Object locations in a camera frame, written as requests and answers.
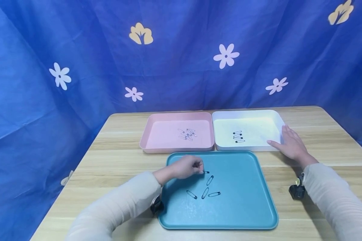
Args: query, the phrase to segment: pink tray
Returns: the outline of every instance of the pink tray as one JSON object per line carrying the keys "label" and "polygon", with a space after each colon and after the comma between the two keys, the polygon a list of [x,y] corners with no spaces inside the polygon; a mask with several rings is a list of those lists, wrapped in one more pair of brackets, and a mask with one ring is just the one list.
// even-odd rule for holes
{"label": "pink tray", "polygon": [[140,148],[146,153],[197,152],[214,149],[212,115],[208,112],[152,114]]}

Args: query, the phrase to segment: wristband device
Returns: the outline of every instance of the wristband device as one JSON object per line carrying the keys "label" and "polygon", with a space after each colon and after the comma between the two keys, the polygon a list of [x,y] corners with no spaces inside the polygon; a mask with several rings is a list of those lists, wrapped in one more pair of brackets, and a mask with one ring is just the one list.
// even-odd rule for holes
{"label": "wristband device", "polygon": [[303,186],[304,173],[302,173],[295,181],[295,185],[291,185],[288,191],[291,194],[293,200],[302,200],[306,193],[306,189]]}
{"label": "wristband device", "polygon": [[160,196],[156,197],[152,204],[150,205],[150,211],[153,213],[153,216],[156,215],[156,213],[164,210],[164,203],[161,201]]}

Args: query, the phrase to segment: wrist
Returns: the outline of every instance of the wrist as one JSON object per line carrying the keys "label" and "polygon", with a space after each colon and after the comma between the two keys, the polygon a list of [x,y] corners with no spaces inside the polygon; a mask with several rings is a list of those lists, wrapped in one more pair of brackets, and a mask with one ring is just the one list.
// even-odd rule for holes
{"label": "wrist", "polygon": [[160,184],[161,187],[174,178],[174,172],[170,166],[166,166],[159,170],[156,170],[155,172],[153,172],[153,175],[155,176],[158,184]]}
{"label": "wrist", "polygon": [[311,156],[309,153],[301,155],[301,157],[297,159],[297,162],[300,164],[303,170],[311,164],[319,163],[318,160],[316,160],[315,157]]}

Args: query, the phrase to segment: white tray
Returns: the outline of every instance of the white tray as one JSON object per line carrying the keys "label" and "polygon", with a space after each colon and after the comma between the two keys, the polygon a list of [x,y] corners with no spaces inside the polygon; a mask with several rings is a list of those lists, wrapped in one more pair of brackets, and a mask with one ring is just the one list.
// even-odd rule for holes
{"label": "white tray", "polygon": [[273,110],[216,111],[212,114],[217,150],[278,151],[267,140],[282,143],[284,121]]}

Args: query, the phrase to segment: wooden table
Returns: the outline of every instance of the wooden table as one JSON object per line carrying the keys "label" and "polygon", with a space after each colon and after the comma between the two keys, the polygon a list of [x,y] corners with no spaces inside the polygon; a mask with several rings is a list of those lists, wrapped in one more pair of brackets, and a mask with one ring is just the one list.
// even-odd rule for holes
{"label": "wooden table", "polygon": [[[308,151],[348,181],[362,200],[362,148],[319,107],[273,108],[298,132]],[[152,113],[113,114],[92,143],[31,240],[63,240],[72,221],[90,203],[133,176],[165,165],[168,154],[145,154],[139,141]],[[288,187],[296,175],[278,152],[257,152],[279,213],[273,231],[167,231],[146,212],[119,226],[115,240],[336,240],[331,227],[311,202],[291,199]]]}

